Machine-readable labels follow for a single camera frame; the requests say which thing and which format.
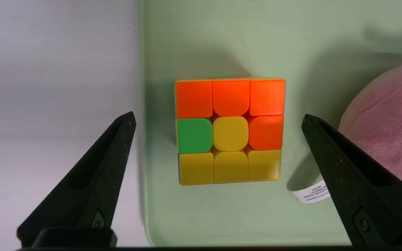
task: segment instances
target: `light green surface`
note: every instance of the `light green surface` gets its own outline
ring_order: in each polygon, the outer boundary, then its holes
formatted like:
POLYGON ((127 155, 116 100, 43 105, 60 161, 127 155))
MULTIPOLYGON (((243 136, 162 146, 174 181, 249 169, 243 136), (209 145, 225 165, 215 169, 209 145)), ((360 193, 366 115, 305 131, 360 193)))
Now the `light green surface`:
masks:
POLYGON ((348 244, 331 199, 305 205, 286 187, 318 179, 300 129, 304 114, 336 126, 362 87, 402 64, 402 0, 147 0, 142 7, 150 243, 348 244), (174 81, 249 73, 286 79, 280 181, 179 185, 174 81))

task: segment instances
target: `yellow center piece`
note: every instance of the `yellow center piece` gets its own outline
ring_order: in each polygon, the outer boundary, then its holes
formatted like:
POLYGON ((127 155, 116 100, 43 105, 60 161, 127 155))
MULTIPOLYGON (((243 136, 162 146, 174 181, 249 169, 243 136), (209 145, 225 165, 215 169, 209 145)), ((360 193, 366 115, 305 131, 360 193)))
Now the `yellow center piece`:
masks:
POLYGON ((213 127, 214 146, 219 151, 239 151, 247 145, 249 127, 242 116, 218 117, 213 127))

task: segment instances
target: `white label tag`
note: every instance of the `white label tag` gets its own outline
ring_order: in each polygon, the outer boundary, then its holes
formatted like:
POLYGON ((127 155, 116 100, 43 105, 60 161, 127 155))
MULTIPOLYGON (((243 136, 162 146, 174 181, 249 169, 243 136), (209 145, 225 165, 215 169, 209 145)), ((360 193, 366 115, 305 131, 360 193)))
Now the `white label tag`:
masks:
POLYGON ((290 191, 302 203, 313 203, 330 197, 325 181, 299 191, 290 191))

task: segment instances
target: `orange cube tile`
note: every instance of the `orange cube tile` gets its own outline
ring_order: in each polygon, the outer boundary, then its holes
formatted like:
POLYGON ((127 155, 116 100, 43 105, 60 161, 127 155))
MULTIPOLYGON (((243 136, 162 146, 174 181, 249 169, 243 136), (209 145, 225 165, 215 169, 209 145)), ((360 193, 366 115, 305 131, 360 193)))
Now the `orange cube tile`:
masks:
POLYGON ((212 80, 177 81, 174 95, 178 119, 212 116, 212 80))
POLYGON ((249 109, 249 79, 214 79, 212 89, 219 116, 241 116, 249 109))
POLYGON ((284 79, 251 79, 249 84, 249 114, 251 116, 282 115, 284 113, 284 79))
POLYGON ((248 116, 249 145, 255 150, 282 148, 283 115, 248 116))

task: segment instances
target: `white wall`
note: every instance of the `white wall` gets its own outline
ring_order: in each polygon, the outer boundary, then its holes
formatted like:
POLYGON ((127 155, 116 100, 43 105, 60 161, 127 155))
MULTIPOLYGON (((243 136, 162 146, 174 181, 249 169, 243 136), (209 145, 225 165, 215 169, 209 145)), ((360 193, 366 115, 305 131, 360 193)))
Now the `white wall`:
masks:
POLYGON ((0 0, 0 250, 119 115, 138 128, 113 229, 147 245, 139 206, 139 4, 0 0))

